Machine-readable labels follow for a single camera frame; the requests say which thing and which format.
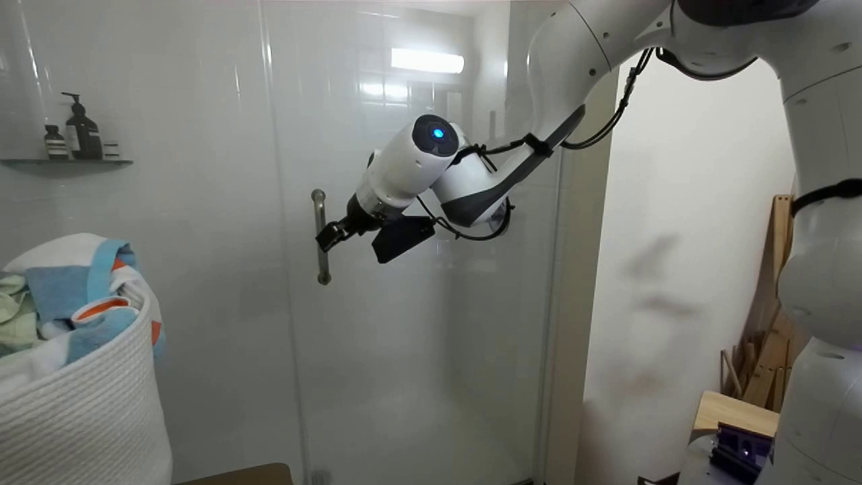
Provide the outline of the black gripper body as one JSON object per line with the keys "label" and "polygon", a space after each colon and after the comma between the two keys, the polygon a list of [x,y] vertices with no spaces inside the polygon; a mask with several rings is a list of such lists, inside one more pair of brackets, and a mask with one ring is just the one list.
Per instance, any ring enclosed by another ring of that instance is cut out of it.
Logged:
{"label": "black gripper body", "polygon": [[367,214],[357,199],[350,199],[349,214],[339,220],[323,224],[316,234],[316,243],[323,254],[328,254],[334,246],[381,226],[381,215]]}

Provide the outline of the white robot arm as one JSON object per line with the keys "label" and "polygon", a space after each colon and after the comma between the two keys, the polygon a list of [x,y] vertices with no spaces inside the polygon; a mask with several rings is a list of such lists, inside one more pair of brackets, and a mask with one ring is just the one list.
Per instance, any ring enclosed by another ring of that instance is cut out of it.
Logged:
{"label": "white robot arm", "polygon": [[626,60],[697,80],[769,61],[782,83],[800,194],[782,309],[808,332],[758,485],[862,485],[862,0],[557,0],[526,68],[537,123],[481,168],[485,145],[437,113],[370,156],[323,250],[370,231],[382,261],[433,231],[410,206],[432,192],[458,226],[490,219],[556,150],[579,150],[586,99]]}

